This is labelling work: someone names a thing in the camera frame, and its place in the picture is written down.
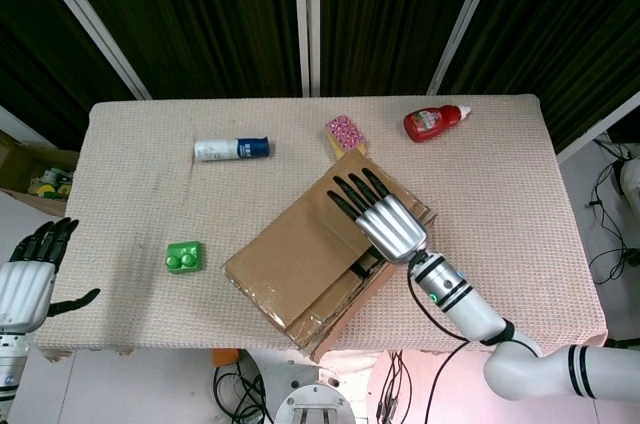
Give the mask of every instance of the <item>flattened cardboard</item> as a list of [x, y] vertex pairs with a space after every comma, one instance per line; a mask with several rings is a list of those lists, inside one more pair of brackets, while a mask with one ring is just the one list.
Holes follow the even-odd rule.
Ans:
[[318, 336], [315, 342], [312, 342], [304, 349], [305, 354], [311, 357], [315, 362], [320, 362], [322, 356], [332, 349], [333, 345], [340, 337], [340, 334], [344, 331], [344, 328], [349, 324], [349, 321], [360, 309], [364, 307], [367, 302], [371, 300], [373, 296], [376, 295], [376, 292], [378, 292], [382, 286], [391, 279], [398, 269], [399, 266], [396, 266], [395, 264], [387, 263], [383, 266], [382, 269], [373, 276], [369, 285], [357, 296], [354, 296], [351, 305], [345, 310], [340, 318], [336, 319], [332, 325], [327, 326], [325, 333]]
[[357, 284], [349, 268], [371, 243], [327, 196], [328, 190], [341, 194], [334, 176], [348, 179], [354, 173], [367, 182], [363, 168], [371, 169], [424, 223], [433, 220], [435, 214], [411, 193], [353, 151], [225, 264], [227, 277], [300, 347], [322, 342], [328, 327], [341, 320], [364, 289], [380, 281], [374, 277], [388, 266], [380, 265], [365, 281], [356, 277]]

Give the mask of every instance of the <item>robotic hand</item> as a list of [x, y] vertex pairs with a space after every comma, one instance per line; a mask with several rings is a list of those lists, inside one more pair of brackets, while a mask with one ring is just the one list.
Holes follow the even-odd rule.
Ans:
[[640, 404], [640, 352], [571, 345], [540, 357], [531, 338], [487, 304], [442, 254], [429, 250], [427, 230], [378, 177], [369, 169], [362, 173], [379, 195], [350, 174], [364, 198], [340, 177], [334, 181], [355, 208], [333, 191], [329, 197], [388, 261], [409, 265], [410, 278], [465, 340], [496, 345], [484, 366], [487, 384], [496, 394], [511, 400], [569, 394]]
[[80, 309], [100, 289], [80, 299], [51, 304], [56, 274], [77, 220], [47, 222], [26, 237], [0, 266], [0, 423], [9, 413], [20, 385], [34, 332], [47, 317]]

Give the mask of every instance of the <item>cardboard box in background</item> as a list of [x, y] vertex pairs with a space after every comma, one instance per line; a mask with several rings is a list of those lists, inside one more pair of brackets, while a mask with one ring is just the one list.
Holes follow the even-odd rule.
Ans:
[[79, 153], [20, 144], [0, 132], [0, 191], [52, 216], [63, 217], [66, 201], [44, 199], [27, 193], [31, 179], [57, 167], [75, 171]]
[[353, 151], [225, 264], [227, 277], [312, 359], [393, 275], [360, 229], [327, 196], [333, 181], [371, 169], [425, 225], [435, 213], [373, 161]]

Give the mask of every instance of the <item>black fingertip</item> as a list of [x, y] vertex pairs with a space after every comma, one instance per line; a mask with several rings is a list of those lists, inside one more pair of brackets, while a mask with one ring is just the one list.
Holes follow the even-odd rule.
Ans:
[[349, 179], [351, 179], [353, 183], [358, 187], [365, 199], [369, 201], [369, 204], [373, 206], [380, 200], [378, 199], [378, 196], [376, 196], [375, 192], [373, 192], [371, 188], [367, 186], [367, 184], [362, 179], [360, 179], [360, 177], [351, 173], [349, 174]]
[[64, 226], [64, 228], [62, 229], [62, 232], [60, 233], [60, 237], [61, 238], [66, 238], [67, 240], [69, 239], [69, 237], [71, 236], [71, 233], [73, 231], [75, 231], [78, 228], [78, 224], [80, 224], [80, 221], [78, 221], [77, 219], [74, 219], [73, 221], [70, 221], [66, 226]]
[[345, 201], [342, 197], [336, 194], [333, 191], [327, 191], [327, 195], [331, 198], [333, 202], [344, 212], [347, 216], [349, 216], [354, 221], [360, 217], [358, 211], [356, 211], [351, 205]]
[[63, 217], [58, 222], [56, 222], [54, 225], [57, 226], [58, 228], [60, 228], [60, 227], [66, 226], [70, 222], [71, 222], [71, 218], [70, 217]]
[[353, 187], [347, 184], [344, 179], [341, 177], [334, 177], [334, 182], [340, 186], [340, 189], [346, 194], [346, 196], [353, 202], [353, 204], [360, 209], [360, 212], [366, 211], [369, 206], [367, 203], [360, 197], [360, 195], [355, 191]]
[[375, 188], [375, 190], [378, 191], [378, 194], [380, 194], [380, 197], [385, 198], [389, 194], [391, 194], [389, 192], [389, 189], [387, 189], [387, 187], [382, 183], [382, 181], [378, 178], [378, 176], [376, 176], [371, 171], [371, 169], [367, 169], [365, 167], [362, 169], [362, 173], [367, 177], [367, 179], [369, 179], [369, 182]]
[[65, 225], [65, 220], [61, 219], [55, 224], [48, 227], [47, 233], [42, 236], [40, 244], [38, 246], [37, 252], [31, 257], [31, 259], [35, 259], [37, 261], [46, 261], [49, 258], [49, 254], [51, 252], [51, 246], [53, 245], [53, 241], [56, 238], [58, 232]]
[[96, 297], [98, 297], [98, 294], [100, 294], [100, 289], [98, 289], [97, 287], [95, 289], [91, 289], [89, 292], [87, 292], [87, 295], [85, 296], [85, 300], [86, 300], [87, 304], [89, 304]]
[[29, 242], [29, 239], [31, 239], [31, 236], [25, 237], [22, 241], [20, 241], [20, 244], [18, 244], [16, 246], [16, 248], [13, 250], [13, 253], [11, 254], [11, 257], [9, 258], [9, 262], [22, 261], [23, 260], [24, 251], [27, 248], [27, 244]]
[[41, 225], [36, 232], [33, 233], [34, 236], [44, 236], [49, 229], [53, 226], [53, 221], [47, 221], [43, 225]]

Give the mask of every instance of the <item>label on ketchup bottle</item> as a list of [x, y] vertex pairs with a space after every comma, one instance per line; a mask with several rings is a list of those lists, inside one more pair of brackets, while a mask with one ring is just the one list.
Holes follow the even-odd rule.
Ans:
[[442, 120], [439, 112], [419, 111], [412, 115], [413, 124], [418, 132], [433, 129]]
[[462, 104], [427, 107], [405, 116], [404, 129], [413, 141], [422, 142], [453, 127], [467, 117], [470, 111], [469, 106]]

